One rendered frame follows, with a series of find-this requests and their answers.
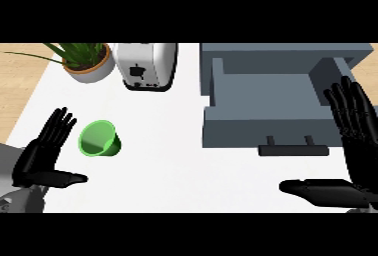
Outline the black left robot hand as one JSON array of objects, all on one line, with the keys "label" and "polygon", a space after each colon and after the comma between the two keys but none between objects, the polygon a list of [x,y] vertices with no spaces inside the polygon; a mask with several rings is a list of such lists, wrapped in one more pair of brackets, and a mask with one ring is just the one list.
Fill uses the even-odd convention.
[{"label": "black left robot hand", "polygon": [[87,182],[85,175],[54,169],[60,148],[75,123],[76,119],[68,113],[68,108],[56,108],[38,137],[28,143],[16,161],[12,172],[14,187],[29,188],[40,185],[66,188]]}]

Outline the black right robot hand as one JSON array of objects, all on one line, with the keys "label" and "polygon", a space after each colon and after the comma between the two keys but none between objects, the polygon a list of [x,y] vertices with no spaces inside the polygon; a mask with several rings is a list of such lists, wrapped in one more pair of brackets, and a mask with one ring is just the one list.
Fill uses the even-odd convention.
[{"label": "black right robot hand", "polygon": [[323,91],[329,101],[350,181],[344,179],[285,180],[283,193],[317,207],[378,210],[378,115],[357,82],[347,76]]}]

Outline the green plastic cup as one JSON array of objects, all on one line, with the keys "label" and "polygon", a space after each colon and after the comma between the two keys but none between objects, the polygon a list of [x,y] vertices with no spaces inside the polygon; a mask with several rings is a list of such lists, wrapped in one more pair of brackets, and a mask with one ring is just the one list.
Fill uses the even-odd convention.
[{"label": "green plastic cup", "polygon": [[88,157],[115,156],[121,150],[121,140],[113,124],[106,120],[93,121],[78,137],[78,149]]}]

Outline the grey open drawer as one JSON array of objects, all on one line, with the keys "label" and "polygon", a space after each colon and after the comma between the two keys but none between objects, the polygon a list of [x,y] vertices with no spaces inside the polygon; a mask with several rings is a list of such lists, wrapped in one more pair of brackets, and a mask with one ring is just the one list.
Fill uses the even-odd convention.
[{"label": "grey open drawer", "polygon": [[350,76],[341,58],[325,58],[307,74],[227,74],[223,60],[211,65],[209,106],[203,110],[202,146],[252,148],[279,145],[338,147],[339,131],[323,90]]}]

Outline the potted green plant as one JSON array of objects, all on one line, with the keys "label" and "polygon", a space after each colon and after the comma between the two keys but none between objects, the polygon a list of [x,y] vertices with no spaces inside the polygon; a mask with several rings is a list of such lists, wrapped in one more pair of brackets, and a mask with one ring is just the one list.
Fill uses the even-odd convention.
[{"label": "potted green plant", "polygon": [[44,43],[44,46],[62,58],[60,61],[23,53],[23,56],[48,60],[62,65],[69,76],[81,83],[99,82],[112,72],[115,60],[106,43]]}]

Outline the grey cabinet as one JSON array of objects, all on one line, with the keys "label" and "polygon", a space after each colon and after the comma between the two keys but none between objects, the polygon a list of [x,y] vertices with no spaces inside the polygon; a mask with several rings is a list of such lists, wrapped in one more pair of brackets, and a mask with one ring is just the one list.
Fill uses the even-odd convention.
[{"label": "grey cabinet", "polygon": [[341,58],[353,69],[372,52],[369,43],[201,43],[201,95],[209,95],[214,59],[226,74],[307,74],[323,58]]}]

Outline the white toaster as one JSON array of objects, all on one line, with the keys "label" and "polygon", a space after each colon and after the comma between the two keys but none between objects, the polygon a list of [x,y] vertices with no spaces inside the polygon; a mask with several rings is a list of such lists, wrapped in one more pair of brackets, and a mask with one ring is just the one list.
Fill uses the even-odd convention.
[{"label": "white toaster", "polygon": [[125,88],[165,92],[174,80],[177,55],[177,43],[116,43],[113,59]]}]

